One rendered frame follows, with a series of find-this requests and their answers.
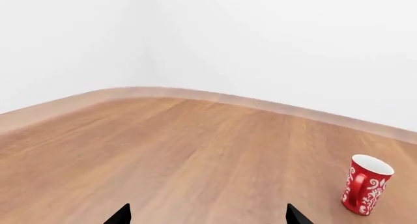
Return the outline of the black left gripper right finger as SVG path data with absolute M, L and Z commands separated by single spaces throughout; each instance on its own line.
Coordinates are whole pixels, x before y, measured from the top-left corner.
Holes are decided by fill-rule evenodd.
M 313 224 L 304 214 L 302 214 L 292 204 L 287 204 L 286 209 L 287 224 Z

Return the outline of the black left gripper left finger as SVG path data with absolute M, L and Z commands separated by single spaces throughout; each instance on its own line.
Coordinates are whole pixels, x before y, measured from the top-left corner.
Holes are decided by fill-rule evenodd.
M 130 204 L 125 204 L 103 224 L 130 224 L 131 219 Z

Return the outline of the red mug with white pattern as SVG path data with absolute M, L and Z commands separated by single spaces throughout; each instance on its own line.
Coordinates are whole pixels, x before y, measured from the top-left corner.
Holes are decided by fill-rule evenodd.
M 394 169 L 384 161 L 353 155 L 341 203 L 354 214 L 369 216 L 392 175 Z

